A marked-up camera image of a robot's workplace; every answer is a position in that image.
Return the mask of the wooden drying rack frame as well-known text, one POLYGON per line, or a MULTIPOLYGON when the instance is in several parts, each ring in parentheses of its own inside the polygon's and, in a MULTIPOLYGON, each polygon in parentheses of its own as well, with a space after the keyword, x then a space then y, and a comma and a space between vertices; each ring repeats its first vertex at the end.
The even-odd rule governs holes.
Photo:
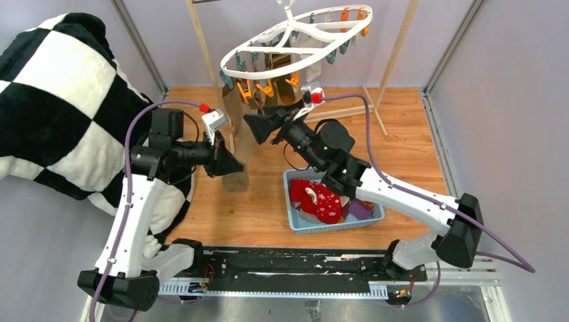
MULTIPOLYGON (((410 1, 408 3, 402 24, 399 28, 399 32, 398 32, 397 38, 395 40, 395 44, 394 44, 393 49, 391 50, 391 54, 389 56, 389 61, 388 61, 387 66, 384 70, 384 74, 382 76, 382 80, 381 80, 380 86, 378 88, 378 92, 377 92, 377 96, 375 98, 375 102, 370 105, 373 108, 372 114, 373 114, 373 116, 375 116, 376 120, 378 121, 380 129, 382 130, 382 134, 384 136, 388 136, 388 132, 386 130, 386 127, 384 125, 383 120, 381 119, 381 116, 380 116, 380 113, 378 110, 379 110, 380 103, 382 101, 382 97, 384 95, 385 89, 387 88, 387 85, 391 79, 393 71, 395 70, 397 59, 399 58, 399 54, 403 48, 405 38, 407 36, 409 28, 411 27, 411 24, 413 22, 413 18, 415 17, 415 13, 417 11, 419 4, 420 4, 419 1, 410 1)), ((195 30, 199 46, 200 46, 202 55, 204 57, 205 65, 206 65, 207 70, 209 72, 209 77, 211 79, 211 83, 212 83, 212 87, 213 87, 213 90, 214 90, 214 93, 215 93, 215 96, 217 99, 217 103, 221 109, 224 109, 225 106, 223 104, 221 89, 219 88, 219 85, 217 82, 217 77, 214 74, 214 69, 213 69, 213 64, 211 62, 211 57, 210 57, 209 51, 207 49, 205 37, 203 35, 203 30, 201 28, 201 24, 200 24, 198 15, 197 15, 197 11, 195 9, 195 2, 194 1, 187 1, 186 6, 187 6, 188 12, 191 16, 191 19, 192 19, 193 28, 195 30)), ((346 109, 338 109, 335 111, 325 111, 325 112, 319 112, 319 113, 312 113, 310 116, 308 116, 306 118, 306 122, 315 123, 315 122, 321 121, 325 118, 345 118, 345 117, 352 117, 352 116, 363 115, 363 114, 365 114, 364 106, 357 106, 357 107, 350 107, 350 108, 346 108, 346 109)))

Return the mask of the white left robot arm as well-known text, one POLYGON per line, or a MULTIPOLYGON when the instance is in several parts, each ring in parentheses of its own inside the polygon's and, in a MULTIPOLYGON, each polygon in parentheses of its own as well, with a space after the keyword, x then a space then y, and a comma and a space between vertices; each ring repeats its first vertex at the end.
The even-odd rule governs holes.
POLYGON ((151 218, 170 175, 203 166, 210 177, 241 172, 244 167, 225 146, 220 128, 228 118, 220 109, 202 108, 204 137, 183 142, 184 111, 158 108, 152 112, 147 139, 128 153, 119 208, 105 248, 92 270, 80 272, 77 285, 94 302, 147 311, 160 287, 179 272, 200 276, 205 259, 200 242, 178 239, 154 257, 144 256, 151 218))

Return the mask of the argyle brown sock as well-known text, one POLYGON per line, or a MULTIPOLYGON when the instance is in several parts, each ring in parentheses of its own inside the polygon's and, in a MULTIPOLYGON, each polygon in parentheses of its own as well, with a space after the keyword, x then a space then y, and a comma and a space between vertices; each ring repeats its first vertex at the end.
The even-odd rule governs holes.
MULTIPOLYGON (((253 52, 251 54, 251 63, 252 63, 252 70, 254 72, 259 72, 258 68, 258 61, 259 61, 260 53, 253 52)), ((267 79, 260 79, 260 80, 253 80, 254 85, 254 94, 253 100, 255 103, 255 108, 258 111, 258 114, 263 114, 264 106, 266 104, 267 99, 274 98, 274 87, 272 81, 267 79)))

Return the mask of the green brown striped sock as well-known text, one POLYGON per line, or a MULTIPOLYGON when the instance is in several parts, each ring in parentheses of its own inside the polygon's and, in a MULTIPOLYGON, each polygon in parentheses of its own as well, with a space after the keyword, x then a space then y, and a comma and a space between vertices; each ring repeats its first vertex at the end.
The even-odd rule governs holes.
MULTIPOLYGON (((285 67, 291 63, 291 56, 288 54, 266 54, 265 63, 268 70, 285 67)), ((266 105, 273 106, 279 103, 290 105, 296 101, 293 86, 286 81, 290 78, 291 74, 285 74, 271 79, 274 95, 272 97, 266 96, 266 105)))

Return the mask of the grey striped sock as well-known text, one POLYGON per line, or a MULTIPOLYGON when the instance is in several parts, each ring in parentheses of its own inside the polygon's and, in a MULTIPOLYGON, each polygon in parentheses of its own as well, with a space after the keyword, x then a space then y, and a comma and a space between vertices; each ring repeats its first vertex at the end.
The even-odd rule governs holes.
POLYGON ((314 224, 319 224, 319 223, 321 223, 321 221, 320 221, 319 218, 316 216, 316 214, 308 213, 308 212, 306 212, 306 211, 304 211, 304 210, 302 210, 302 209, 299 211, 299 217, 300 217, 302 220, 305 220, 305 221, 307 221, 307 222, 309 222, 309 223, 314 223, 314 224))

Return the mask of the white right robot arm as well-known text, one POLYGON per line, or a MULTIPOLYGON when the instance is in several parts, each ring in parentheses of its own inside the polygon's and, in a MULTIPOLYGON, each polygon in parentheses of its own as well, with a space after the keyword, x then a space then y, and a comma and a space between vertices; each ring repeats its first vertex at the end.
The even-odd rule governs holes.
POLYGON ((244 121, 259 144, 272 133, 273 144, 288 143, 314 171, 323 173, 321 183, 333 193, 388 207, 430 228, 425 235, 390 243, 383 259, 387 277, 400 280, 415 267, 438 261, 472 267, 483 223, 476 197, 438 195, 387 176, 352 155, 355 140, 339 121, 326 121, 314 130, 295 116, 296 110, 289 105, 272 115, 245 115, 244 121))

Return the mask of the light blue plastic basket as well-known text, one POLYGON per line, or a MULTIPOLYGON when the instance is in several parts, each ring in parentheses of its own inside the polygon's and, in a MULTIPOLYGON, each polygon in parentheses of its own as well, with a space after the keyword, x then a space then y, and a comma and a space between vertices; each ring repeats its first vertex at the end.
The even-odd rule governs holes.
POLYGON ((357 219, 356 214, 349 211, 347 218, 343 223, 313 223, 301 217, 300 210, 293 208, 293 201, 290 193, 290 186, 292 179, 306 179, 309 181, 320 182, 323 178, 322 172, 314 172, 313 170, 299 171, 299 170, 286 170, 283 172, 284 182, 284 195, 287 203, 287 211, 289 218, 289 225, 296 234, 304 233, 317 233, 324 231, 334 231, 341 229, 351 229, 357 227, 366 227, 375 225, 385 217, 384 207, 377 204, 372 204, 372 212, 368 219, 357 219))

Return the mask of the purple orange striped sock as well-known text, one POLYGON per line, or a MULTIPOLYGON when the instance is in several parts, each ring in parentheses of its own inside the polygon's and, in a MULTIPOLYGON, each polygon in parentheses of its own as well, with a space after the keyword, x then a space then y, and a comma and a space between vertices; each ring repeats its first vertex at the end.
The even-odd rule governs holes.
POLYGON ((368 201, 354 199, 348 207, 348 213, 353 215, 357 220, 367 220, 372 217, 374 212, 374 204, 368 201))

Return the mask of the black white checkered blanket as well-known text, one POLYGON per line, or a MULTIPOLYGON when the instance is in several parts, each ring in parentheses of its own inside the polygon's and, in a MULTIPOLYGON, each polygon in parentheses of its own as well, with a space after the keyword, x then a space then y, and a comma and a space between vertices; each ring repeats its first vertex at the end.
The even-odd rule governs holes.
POLYGON ((132 86, 103 21, 64 13, 1 54, 1 176, 117 213, 124 150, 144 142, 152 100, 132 86))

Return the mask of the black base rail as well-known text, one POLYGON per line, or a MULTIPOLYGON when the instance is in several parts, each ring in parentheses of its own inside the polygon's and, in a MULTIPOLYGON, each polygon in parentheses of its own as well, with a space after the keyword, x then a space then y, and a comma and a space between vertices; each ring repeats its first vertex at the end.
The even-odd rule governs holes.
POLYGON ((203 248, 201 267, 182 271, 161 294, 229 297, 372 298, 388 285, 425 282, 424 266, 398 278, 383 266, 383 250, 325 248, 203 248))

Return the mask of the white round clip hanger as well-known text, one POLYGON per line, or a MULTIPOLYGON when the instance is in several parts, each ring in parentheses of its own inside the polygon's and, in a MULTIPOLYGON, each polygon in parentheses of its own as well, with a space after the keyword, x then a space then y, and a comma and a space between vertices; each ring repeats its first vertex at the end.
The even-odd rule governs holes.
POLYGON ((369 5, 340 5, 294 15, 290 1, 286 19, 229 51, 220 62, 223 76, 247 80, 276 78, 303 70, 321 60, 333 64, 358 38, 368 35, 373 20, 369 5), (259 72, 252 70, 251 54, 260 53, 259 72), (288 66, 268 70, 266 54, 288 54, 288 66))

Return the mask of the red snowflake sock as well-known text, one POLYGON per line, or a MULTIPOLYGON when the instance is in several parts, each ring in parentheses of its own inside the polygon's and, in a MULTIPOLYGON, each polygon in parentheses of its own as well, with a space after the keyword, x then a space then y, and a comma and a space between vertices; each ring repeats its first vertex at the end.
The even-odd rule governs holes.
POLYGON ((317 212, 316 216, 321 223, 331 225, 344 221, 341 198, 330 191, 325 185, 317 183, 317 212))

